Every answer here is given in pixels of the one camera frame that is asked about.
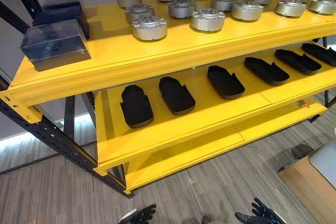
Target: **yellow shelf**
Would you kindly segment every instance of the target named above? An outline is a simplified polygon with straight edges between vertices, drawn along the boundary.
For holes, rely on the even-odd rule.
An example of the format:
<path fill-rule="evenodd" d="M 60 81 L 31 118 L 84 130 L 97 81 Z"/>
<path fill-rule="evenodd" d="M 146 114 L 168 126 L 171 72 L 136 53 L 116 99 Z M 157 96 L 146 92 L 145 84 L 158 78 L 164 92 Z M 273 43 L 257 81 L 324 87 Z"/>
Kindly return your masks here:
<path fill-rule="evenodd" d="M 282 48 L 301 54 L 300 46 Z M 274 60 L 290 74 L 290 79 L 280 87 L 263 83 L 245 69 L 245 57 L 216 63 L 235 72 L 244 85 L 244 95 L 236 100 L 226 101 L 219 97 L 207 78 L 208 66 L 170 74 L 186 84 L 196 101 L 195 109 L 184 116 L 175 116 L 167 108 L 158 88 L 160 77 L 136 82 L 148 95 L 154 113 L 151 124 L 136 130 L 126 125 L 120 107 L 125 86 L 100 91 L 96 96 L 97 171 L 106 171 L 141 155 L 219 130 L 336 85 L 336 68 L 317 60 L 322 69 L 313 76 L 305 76 L 275 59 L 274 51 L 270 49 L 253 56 L 268 62 Z"/>
<path fill-rule="evenodd" d="M 210 3 L 196 1 L 197 8 Z M 157 42 L 134 39 L 116 3 L 89 7 L 92 59 L 37 72 L 25 57 L 0 97 L 8 94 L 30 106 L 335 33 L 335 15 L 306 10 L 300 18 L 285 18 L 273 13 L 277 2 L 266 6 L 256 22 L 239 22 L 228 13 L 221 31 L 205 34 L 191 30 L 190 19 L 170 18 L 167 3 L 144 0 L 167 19 L 167 37 Z"/>
<path fill-rule="evenodd" d="M 129 161 L 124 164 L 127 190 L 136 189 L 327 110 L 313 98 L 304 101 L 309 108 L 301 108 L 298 103 L 289 104 Z"/>

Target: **shelving unit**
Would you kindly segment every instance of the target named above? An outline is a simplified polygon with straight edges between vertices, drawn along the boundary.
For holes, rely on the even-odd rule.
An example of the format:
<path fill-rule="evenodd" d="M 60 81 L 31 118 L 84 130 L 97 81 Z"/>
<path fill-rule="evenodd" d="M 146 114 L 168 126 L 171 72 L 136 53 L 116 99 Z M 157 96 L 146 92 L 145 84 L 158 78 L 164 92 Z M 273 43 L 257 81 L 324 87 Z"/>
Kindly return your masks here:
<path fill-rule="evenodd" d="M 127 190 L 136 189 L 327 110 L 313 98 L 305 99 L 305 102 L 309 108 L 301 108 L 298 103 L 289 104 L 193 140 L 135 158 L 124 164 Z"/>
<path fill-rule="evenodd" d="M 306 10 L 300 18 L 285 18 L 273 12 L 278 1 L 265 6 L 256 22 L 240 22 L 228 13 L 221 31 L 206 34 L 192 30 L 190 19 L 170 18 L 167 3 L 144 0 L 154 6 L 156 15 L 167 20 L 167 37 L 153 43 L 133 38 L 124 9 L 116 3 L 89 7 L 91 59 L 37 72 L 25 57 L 9 87 L 0 80 L 0 111 L 130 197 L 133 189 L 326 110 L 309 96 L 336 86 L 336 68 L 314 58 L 322 69 L 304 76 L 278 61 L 275 49 L 270 48 L 302 54 L 300 44 L 295 43 L 335 34 L 336 15 Z M 31 8 L 39 6 L 37 0 L 23 2 Z M 210 6 L 210 0 L 196 2 L 197 8 Z M 280 87 L 263 83 L 244 67 L 247 55 L 275 61 L 290 79 Z M 243 96 L 231 101 L 219 97 L 206 76 L 214 62 L 236 73 L 246 89 Z M 174 116 L 169 111 L 158 89 L 162 75 L 187 85 L 196 100 L 191 113 Z M 127 83 L 143 88 L 154 112 L 154 121 L 137 130 L 128 128 L 119 104 Z M 90 91 L 97 91 L 95 99 L 86 96 L 86 103 L 92 115 L 96 109 L 98 162 L 48 121 L 37 106 Z M 309 107 L 301 108 L 297 103 L 300 99 Z M 121 172 L 117 176 L 116 166 L 124 175 Z M 115 176 L 108 173 L 111 168 Z"/>
<path fill-rule="evenodd" d="M 295 44 L 281 48 L 303 54 L 300 46 L 301 44 Z M 124 121 L 120 102 L 125 86 L 98 92 L 96 171 L 104 174 L 109 168 L 131 162 L 142 155 L 184 141 L 193 141 L 191 139 L 249 118 L 254 119 L 257 115 L 336 86 L 335 67 L 310 56 L 322 68 L 317 74 L 306 76 L 279 61 L 274 55 L 275 50 L 269 49 L 216 63 L 230 73 L 235 72 L 245 87 L 243 96 L 236 100 L 223 100 L 213 89 L 206 75 L 210 65 L 169 74 L 181 84 L 186 84 L 196 101 L 195 109 L 184 116 L 173 115 L 164 103 L 159 91 L 161 77 L 135 82 L 148 95 L 154 113 L 154 121 L 140 129 L 130 129 Z M 289 80 L 279 87 L 263 82 L 244 66 L 244 59 L 248 56 L 262 58 L 268 63 L 275 62 L 290 75 Z"/>

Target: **gray carpet floor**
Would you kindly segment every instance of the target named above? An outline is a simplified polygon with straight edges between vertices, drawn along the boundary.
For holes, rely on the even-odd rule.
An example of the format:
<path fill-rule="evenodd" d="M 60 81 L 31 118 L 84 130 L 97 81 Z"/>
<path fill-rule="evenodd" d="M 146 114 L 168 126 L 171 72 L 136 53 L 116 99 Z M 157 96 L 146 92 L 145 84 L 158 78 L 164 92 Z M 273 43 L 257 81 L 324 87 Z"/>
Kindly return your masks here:
<path fill-rule="evenodd" d="M 132 199 L 54 157 L 0 176 L 0 223 L 117 224 L 133 208 L 156 203 L 152 224 L 201 223 L 202 215 L 235 224 L 234 212 L 251 214 L 251 201 L 258 197 L 287 223 L 317 224 L 277 170 L 333 139 L 335 123 L 336 106 L 314 123 L 299 123 L 135 190 Z M 76 130 L 77 139 L 92 141 L 94 129 L 84 128 Z M 96 156 L 96 144 L 85 149 Z M 18 158 L 10 152 L 0 163 Z"/>

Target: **metal rack frame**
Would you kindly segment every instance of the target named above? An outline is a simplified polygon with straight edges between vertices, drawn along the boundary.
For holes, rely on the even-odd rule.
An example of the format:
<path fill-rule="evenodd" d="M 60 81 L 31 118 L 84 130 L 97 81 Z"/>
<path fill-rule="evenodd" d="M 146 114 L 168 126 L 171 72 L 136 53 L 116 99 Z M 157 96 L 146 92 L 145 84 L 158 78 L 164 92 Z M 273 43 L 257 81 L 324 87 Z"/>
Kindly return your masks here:
<path fill-rule="evenodd" d="M 39 12 L 43 12 L 38 0 L 21 0 L 29 14 L 34 18 Z M 8 7 L 0 2 L 0 17 L 15 27 L 21 33 L 29 28 L 22 19 L 13 13 Z M 323 44 L 327 45 L 327 38 L 323 38 Z M 9 83 L 0 76 L 0 91 L 7 90 Z M 93 124 L 96 126 L 95 118 L 95 100 L 92 92 L 81 94 L 85 106 L 91 116 Z M 330 108 L 336 103 L 336 98 L 329 101 L 329 93 L 325 92 L 325 106 Z M 0 111 L 7 117 L 20 125 L 26 131 L 30 132 L 43 143 L 54 149 L 58 154 L 73 162 L 75 165 L 87 171 L 92 176 L 101 180 L 103 183 L 113 188 L 122 195 L 130 198 L 133 193 L 127 191 L 125 184 L 125 174 L 123 166 L 114 167 L 112 173 L 100 176 L 93 169 L 98 166 L 97 161 L 92 158 L 81 146 L 74 142 L 74 118 L 75 118 L 75 96 L 66 97 L 65 105 L 65 126 L 64 131 L 58 128 L 50 120 L 42 115 L 41 121 L 29 124 L 26 120 L 15 112 L 9 105 L 0 99 Z"/>

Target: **yellow shelf edge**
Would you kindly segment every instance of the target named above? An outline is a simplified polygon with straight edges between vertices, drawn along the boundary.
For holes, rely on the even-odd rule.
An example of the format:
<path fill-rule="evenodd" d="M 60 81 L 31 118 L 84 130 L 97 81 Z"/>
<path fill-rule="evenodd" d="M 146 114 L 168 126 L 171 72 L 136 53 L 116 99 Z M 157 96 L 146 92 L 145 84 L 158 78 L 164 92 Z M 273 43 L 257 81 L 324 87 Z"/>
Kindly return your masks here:
<path fill-rule="evenodd" d="M 285 47 L 289 50 L 296 50 L 298 53 L 302 54 L 302 50 L 299 49 L 300 45 L 290 45 L 288 47 Z M 268 57 L 267 54 L 271 51 L 271 54 L 274 53 L 275 49 L 266 50 L 261 53 L 266 55 L 265 57 Z M 161 135 L 162 132 L 156 131 L 156 128 L 151 128 L 153 125 L 150 124 L 143 129 L 139 129 L 137 131 L 130 130 L 123 118 L 123 114 L 120 109 L 119 102 L 121 102 L 121 92 L 124 87 L 118 87 L 115 89 L 111 89 L 109 91 L 102 91 L 97 94 L 96 97 L 96 117 L 97 117 L 97 139 L 98 139 L 98 167 L 101 170 L 107 170 L 111 167 L 114 167 L 116 165 L 120 165 L 123 163 L 128 162 L 131 159 L 138 158 L 142 155 L 147 155 L 152 152 L 159 151 L 163 148 L 170 147 L 175 144 L 182 143 L 184 141 L 188 141 L 192 138 L 199 137 L 201 135 L 210 133 L 212 131 L 219 130 L 223 127 L 238 123 L 240 121 L 252 118 L 254 116 L 257 116 L 262 113 L 266 113 L 268 111 L 277 109 L 279 107 L 282 107 L 284 105 L 290 104 L 292 102 L 298 101 L 300 99 L 306 98 L 310 95 L 316 94 L 318 92 L 321 92 L 323 90 L 332 88 L 336 86 L 336 68 L 333 68 L 331 66 L 326 65 L 325 63 L 317 60 L 316 58 L 312 57 L 314 60 L 320 62 L 322 64 L 322 69 L 320 73 L 317 73 L 314 76 L 304 76 L 297 72 L 296 70 L 291 69 L 289 66 L 282 65 L 281 68 L 285 69 L 290 75 L 291 78 L 293 78 L 293 82 L 291 83 L 291 79 L 287 83 L 285 83 L 283 86 L 280 87 L 271 87 L 267 84 L 264 84 L 263 81 L 259 80 L 258 78 L 251 76 L 253 75 L 251 72 L 248 72 L 248 76 L 246 79 L 247 73 L 244 73 L 243 71 L 249 71 L 246 69 L 238 69 L 236 68 L 236 65 L 234 64 L 236 61 L 243 60 L 244 58 L 238 58 L 238 59 L 232 59 L 229 61 L 224 62 L 218 62 L 217 64 L 220 66 L 223 66 L 227 68 L 229 72 L 235 72 L 237 74 L 237 77 L 239 80 L 243 83 L 243 85 L 246 88 L 246 94 L 244 94 L 242 97 L 238 98 L 234 101 L 224 101 L 221 99 L 217 99 L 214 97 L 218 97 L 217 93 L 213 90 L 210 83 L 203 83 L 201 84 L 199 88 L 199 83 L 203 82 L 203 79 L 206 79 L 206 72 L 203 70 L 202 78 L 198 78 L 198 69 L 195 70 L 187 70 L 183 72 L 176 73 L 175 75 L 170 75 L 174 78 L 179 79 L 181 84 L 186 84 L 191 94 L 194 96 L 196 100 L 196 109 L 197 109 L 197 103 L 199 104 L 206 104 L 208 102 L 209 105 L 203 105 L 206 110 L 199 109 L 197 113 L 201 113 L 202 117 L 205 118 L 206 122 L 198 122 L 197 121 L 197 115 L 190 115 L 187 114 L 183 117 L 176 118 L 175 116 L 172 116 L 170 111 L 167 109 L 166 105 L 162 101 L 161 95 L 158 93 L 158 88 L 156 84 L 149 84 L 150 82 L 153 82 L 153 80 L 145 80 L 140 81 L 137 83 L 140 87 L 142 87 L 145 91 L 145 93 L 149 96 L 150 102 L 154 103 L 152 104 L 153 112 L 154 112 L 154 123 L 155 120 L 157 120 L 157 117 L 159 117 L 159 122 L 157 123 L 164 123 L 162 124 L 162 127 L 158 127 L 157 129 L 170 129 L 175 127 L 177 125 L 180 125 L 179 123 L 171 123 L 170 120 L 180 120 L 179 122 L 181 125 L 183 124 L 193 124 L 198 123 L 197 128 L 193 128 L 193 130 L 180 130 L 179 134 L 171 134 L 172 136 L 167 138 L 165 140 L 159 141 L 153 138 L 152 136 Z M 195 80 L 189 80 L 188 77 L 191 75 L 193 78 L 196 78 Z M 197 90 L 202 89 L 204 90 L 204 93 L 197 94 Z M 230 116 L 218 116 L 216 118 L 208 119 L 210 115 L 212 115 L 211 111 L 215 111 L 218 108 L 221 108 L 221 110 L 229 109 L 230 106 L 237 107 L 237 106 L 246 106 L 245 104 L 248 104 L 247 108 L 241 108 L 239 112 L 236 111 L 227 111 L 227 113 L 230 113 Z M 143 141 L 147 139 L 145 144 L 142 146 L 141 143 L 138 143 L 140 141 Z"/>
<path fill-rule="evenodd" d="M 238 124 L 234 124 L 232 126 L 223 128 L 217 132 L 204 135 L 201 138 L 204 139 L 204 142 L 206 143 L 205 146 L 206 146 L 208 142 L 211 142 L 209 140 L 211 138 L 211 135 L 213 135 L 214 137 L 216 136 L 218 137 L 221 135 L 221 133 L 225 132 L 226 129 L 230 130 L 233 127 L 236 130 L 236 133 L 240 135 L 241 141 L 239 140 L 239 138 L 237 138 L 237 136 L 235 136 L 237 138 L 237 141 L 235 144 L 229 144 L 228 146 L 224 146 L 222 148 L 218 147 L 218 149 L 217 150 L 214 149 L 214 151 L 209 150 L 209 148 L 204 147 L 203 148 L 204 152 L 201 155 L 199 155 L 200 150 L 197 150 L 197 153 L 195 151 L 193 152 L 193 151 L 187 150 L 187 152 L 191 152 L 191 153 L 185 154 L 185 159 L 187 159 L 188 157 L 190 157 L 190 159 L 185 160 L 185 161 L 182 157 L 180 157 L 180 158 L 176 158 L 175 162 L 177 163 L 174 163 L 173 159 L 170 160 L 171 157 L 169 157 L 169 154 L 174 153 L 173 151 L 174 149 L 176 150 L 183 149 L 183 146 L 191 145 L 192 147 L 193 141 L 197 141 L 198 138 L 195 138 L 194 140 L 190 140 L 182 144 L 178 144 L 173 147 L 152 153 L 150 155 L 142 156 L 138 159 L 133 159 L 125 165 L 125 177 L 127 181 L 127 189 L 133 190 L 133 189 L 139 188 L 155 180 L 168 176 L 172 173 L 178 172 L 184 168 L 190 167 L 204 160 L 207 160 L 209 158 L 220 155 L 234 148 L 237 148 L 247 143 L 250 143 L 252 141 L 255 141 L 261 137 L 267 136 L 273 132 L 277 132 L 281 129 L 289 127 L 293 124 L 296 124 L 300 121 L 310 118 L 316 114 L 322 114 L 324 111 L 327 110 L 327 108 L 325 108 L 320 103 L 315 101 L 314 98 L 307 98 L 305 99 L 305 102 L 310 106 L 310 108 L 300 108 L 300 105 L 297 103 L 297 104 L 290 104 L 285 107 L 272 111 L 273 116 L 274 114 L 279 116 L 279 117 L 274 118 L 273 121 L 269 121 L 269 117 L 272 115 L 270 112 L 268 112 L 268 113 L 259 115 L 256 118 L 245 120 Z M 262 121 L 263 118 L 265 117 L 266 117 L 268 125 L 270 125 L 271 127 L 265 128 L 264 126 L 257 126 L 257 129 L 250 130 L 252 131 L 252 135 L 254 134 L 254 136 L 250 136 L 249 138 L 244 138 L 244 134 L 242 134 L 241 131 L 249 130 L 249 129 L 242 130 L 244 128 L 244 125 L 256 123 L 256 119 L 257 119 L 257 122 L 259 123 L 259 121 Z M 150 161 L 155 160 L 155 159 L 158 160 L 158 163 L 161 162 L 161 164 L 159 165 L 157 165 L 157 163 L 151 164 Z M 143 174 L 146 175 L 146 172 L 148 173 L 147 174 L 148 177 L 137 180 L 137 176 L 140 176 L 140 177 L 144 176 Z"/>
<path fill-rule="evenodd" d="M 210 2 L 196 1 L 197 8 L 209 6 Z M 276 2 L 266 6 L 261 19 L 254 23 L 238 22 L 227 14 L 222 31 L 204 35 L 190 30 L 190 20 L 169 18 L 165 3 L 144 0 L 169 22 L 167 38 L 154 43 L 139 42 L 131 36 L 123 9 L 116 4 L 90 7 L 91 60 L 37 72 L 25 57 L 11 86 L 3 92 L 16 95 L 30 106 L 335 34 L 336 15 L 325 17 L 306 10 L 294 20 L 274 14 Z M 110 18 L 111 13 L 117 21 Z"/>

